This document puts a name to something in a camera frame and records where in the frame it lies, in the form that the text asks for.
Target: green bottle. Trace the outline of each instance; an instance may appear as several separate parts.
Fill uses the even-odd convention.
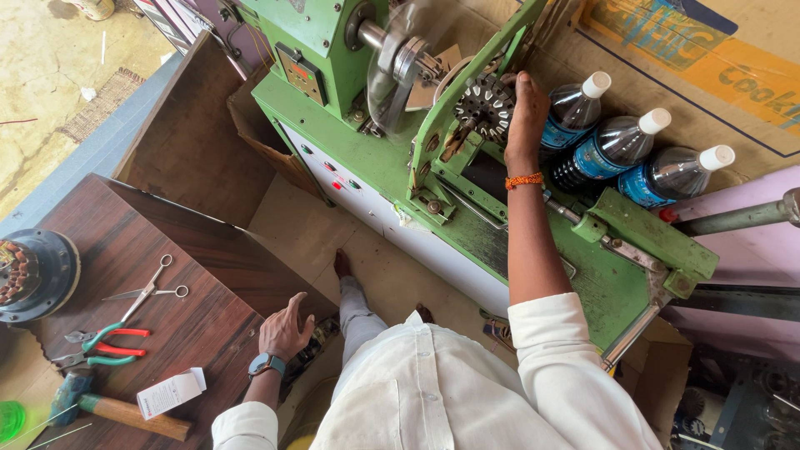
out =
[[[18,401],[0,402],[0,442],[16,435],[25,423],[25,410]]]

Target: orange thread bracelet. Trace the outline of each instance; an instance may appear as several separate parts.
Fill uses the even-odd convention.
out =
[[[525,175],[521,177],[506,178],[506,189],[509,191],[514,189],[518,184],[538,183],[542,184],[542,172],[536,172],[533,175]]]

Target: green pliers handle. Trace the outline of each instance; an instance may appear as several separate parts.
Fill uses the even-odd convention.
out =
[[[96,335],[92,340],[84,342],[83,344],[81,344],[81,348],[83,349],[84,352],[88,352],[89,350],[94,348],[94,346],[97,345],[98,342],[100,342],[100,340],[102,338],[106,337],[107,334],[109,334],[110,332],[112,332],[112,331],[114,331],[116,329],[122,328],[124,326],[125,326],[125,322],[112,323],[108,327],[105,327],[102,330],[100,330],[98,335]]]
[[[105,364],[106,366],[121,366],[123,364],[133,363],[136,356],[128,356],[127,358],[107,358],[105,356],[90,356],[86,358],[86,362],[90,366],[95,364]]]

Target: grey trousers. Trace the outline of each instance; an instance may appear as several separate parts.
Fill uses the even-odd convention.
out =
[[[339,320],[342,325],[342,336],[345,338],[345,351],[342,355],[344,367],[366,341],[374,339],[389,327],[370,311],[364,288],[354,276],[343,276],[339,280],[339,291],[342,293]]]

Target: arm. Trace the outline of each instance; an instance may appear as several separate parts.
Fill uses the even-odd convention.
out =
[[[289,306],[271,315],[261,326],[258,353],[277,356],[284,363],[307,344],[314,330],[314,316],[306,318],[302,333],[298,307],[308,294],[300,292]],[[278,448],[278,394],[281,376],[267,370],[253,377],[242,404],[220,414],[211,425],[214,450],[266,450]]]
[[[550,109],[550,99],[526,72],[519,73],[516,91],[505,153],[510,178],[539,171],[539,142]],[[508,286],[512,305],[572,292],[550,233],[539,184],[522,184],[508,193]]]
[[[550,100],[525,72],[516,80],[509,177],[539,170]],[[574,448],[660,448],[633,400],[600,368],[578,295],[558,257],[538,184],[508,194],[508,309],[519,375],[531,405]]]

